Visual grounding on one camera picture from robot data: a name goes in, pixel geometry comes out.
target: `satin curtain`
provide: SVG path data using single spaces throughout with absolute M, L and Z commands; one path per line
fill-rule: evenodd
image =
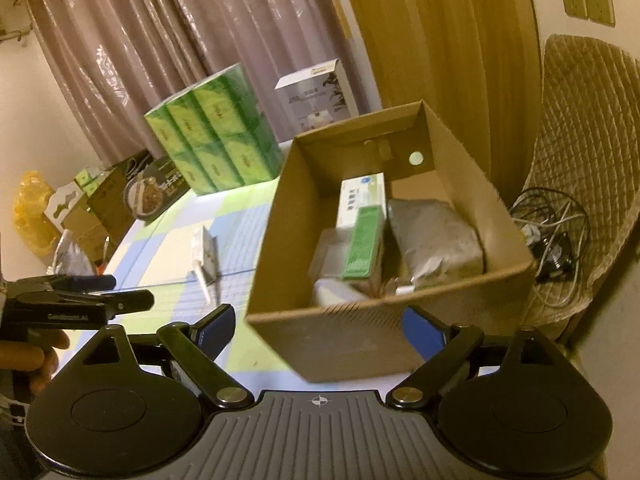
M 290 139 L 273 87 L 341 51 L 332 17 L 316 0 L 27 2 L 54 76 L 107 164 L 143 148 L 162 155 L 143 114 L 238 61 L 276 136 Z

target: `human hand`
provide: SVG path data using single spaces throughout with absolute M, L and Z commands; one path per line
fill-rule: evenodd
M 29 372 L 29 388 L 37 395 L 58 370 L 60 362 L 54 348 L 66 350 L 69 338 L 62 330 L 29 330 L 29 336 L 29 343 L 0 341 L 0 370 Z

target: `floor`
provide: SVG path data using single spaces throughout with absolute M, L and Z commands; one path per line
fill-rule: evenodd
M 572 342 L 613 416 L 610 480 L 640 478 L 640 229 L 613 267 Z

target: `silver bolt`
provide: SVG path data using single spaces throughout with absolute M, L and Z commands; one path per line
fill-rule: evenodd
M 422 392 L 418 388 L 404 386 L 393 390 L 391 396 L 400 404 L 413 404 L 422 399 Z
M 245 402 L 249 394 L 246 390 L 238 388 L 236 386 L 228 386 L 218 390 L 216 397 L 227 406 L 235 406 Z

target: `table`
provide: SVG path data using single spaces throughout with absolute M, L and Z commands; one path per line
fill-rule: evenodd
M 127 333 L 153 333 L 171 321 L 193 323 L 221 303 L 233 305 L 236 334 L 216 363 L 249 389 L 379 390 L 386 393 L 407 374 L 370 380 L 308 383 L 266 345 L 244 322 L 260 245 L 277 179 L 239 189 L 196 197 L 189 191 L 151 224 L 136 221 L 116 250 L 106 272 L 116 276 L 116 290 L 148 288 L 156 304 L 148 312 L 118 316 Z M 221 277 L 209 286 L 207 304 L 190 273 L 191 237 L 204 225 L 218 240 Z M 95 332 L 69 331 L 72 344 L 61 352 L 61 366 Z M 146 367 L 149 371 L 159 369 Z

